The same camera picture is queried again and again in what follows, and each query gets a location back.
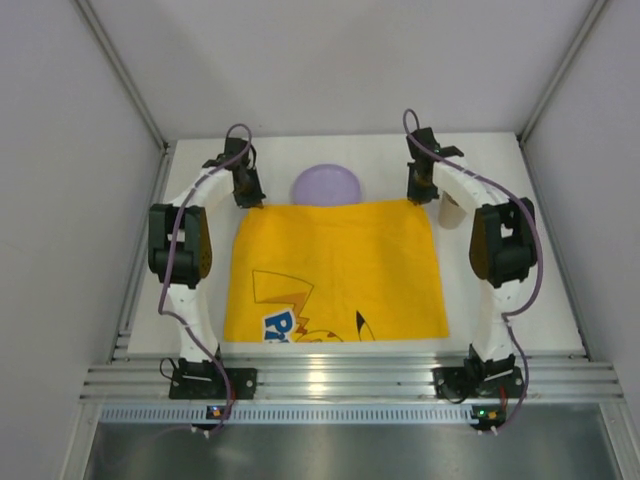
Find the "lilac plastic plate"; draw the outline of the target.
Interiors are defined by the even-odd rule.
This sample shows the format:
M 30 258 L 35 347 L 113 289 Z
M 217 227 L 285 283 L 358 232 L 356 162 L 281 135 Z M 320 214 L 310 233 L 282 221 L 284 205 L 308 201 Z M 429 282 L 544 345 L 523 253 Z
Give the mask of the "lilac plastic plate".
M 358 177 L 346 167 L 319 164 L 304 170 L 295 179 L 291 191 L 294 204 L 333 207 L 362 201 Z

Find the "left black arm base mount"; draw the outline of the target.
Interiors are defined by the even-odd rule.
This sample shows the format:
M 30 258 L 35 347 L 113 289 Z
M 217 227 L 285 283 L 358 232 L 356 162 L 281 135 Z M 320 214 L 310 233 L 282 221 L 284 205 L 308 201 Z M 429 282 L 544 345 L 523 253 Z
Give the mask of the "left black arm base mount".
M 169 381 L 172 400 L 226 400 L 227 388 L 220 370 L 210 361 L 188 362 L 165 357 L 159 364 L 160 375 Z M 224 368 L 232 400 L 251 400 L 257 389 L 255 368 Z

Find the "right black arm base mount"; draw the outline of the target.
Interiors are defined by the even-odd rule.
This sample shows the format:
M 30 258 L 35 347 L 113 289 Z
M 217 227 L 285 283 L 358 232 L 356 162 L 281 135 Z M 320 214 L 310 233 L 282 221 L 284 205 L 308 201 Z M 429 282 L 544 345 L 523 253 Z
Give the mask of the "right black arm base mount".
M 433 370 L 436 397 L 454 404 L 469 399 L 515 399 L 524 391 L 522 371 L 513 354 L 500 360 L 482 361 L 471 352 L 461 366 Z

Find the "beige paper cup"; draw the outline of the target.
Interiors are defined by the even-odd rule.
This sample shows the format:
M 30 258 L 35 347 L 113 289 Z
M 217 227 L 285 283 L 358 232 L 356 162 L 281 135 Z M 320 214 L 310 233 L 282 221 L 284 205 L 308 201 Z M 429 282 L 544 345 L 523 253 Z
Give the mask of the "beige paper cup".
M 438 224 L 445 230 L 457 229 L 466 218 L 466 212 L 446 192 L 442 194 L 438 212 Z

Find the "yellow cartoon placemat cloth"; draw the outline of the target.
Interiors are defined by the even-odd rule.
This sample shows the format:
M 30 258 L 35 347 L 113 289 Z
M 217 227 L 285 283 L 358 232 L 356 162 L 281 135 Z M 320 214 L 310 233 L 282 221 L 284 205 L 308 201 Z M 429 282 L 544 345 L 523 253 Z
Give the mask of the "yellow cartoon placemat cloth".
M 407 200 L 270 205 L 237 231 L 224 338 L 372 343 L 446 338 L 432 225 Z

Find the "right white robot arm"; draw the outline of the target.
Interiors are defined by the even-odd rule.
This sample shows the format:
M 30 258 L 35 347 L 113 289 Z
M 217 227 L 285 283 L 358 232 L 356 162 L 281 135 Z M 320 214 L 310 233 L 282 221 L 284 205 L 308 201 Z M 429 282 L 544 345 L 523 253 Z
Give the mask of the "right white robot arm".
M 537 299 L 543 272 L 535 207 L 506 187 L 462 163 L 464 153 L 443 147 L 429 127 L 406 132 L 407 198 L 424 205 L 439 199 L 440 225 L 453 229 L 457 214 L 472 220 L 469 263 L 481 283 L 481 303 L 471 357 L 496 364 L 513 355 L 516 341 L 510 319 Z

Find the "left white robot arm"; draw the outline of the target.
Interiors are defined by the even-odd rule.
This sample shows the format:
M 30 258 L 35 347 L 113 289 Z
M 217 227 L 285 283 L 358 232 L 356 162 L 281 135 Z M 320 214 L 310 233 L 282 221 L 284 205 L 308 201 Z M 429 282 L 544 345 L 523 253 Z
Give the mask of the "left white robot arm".
M 214 261 L 207 210 L 228 197 L 241 209 L 263 205 L 256 158 L 251 138 L 228 135 L 223 152 L 177 197 L 149 208 L 147 262 L 162 285 L 158 313 L 179 324 L 179 357 L 187 362 L 211 362 L 219 348 L 206 300 Z

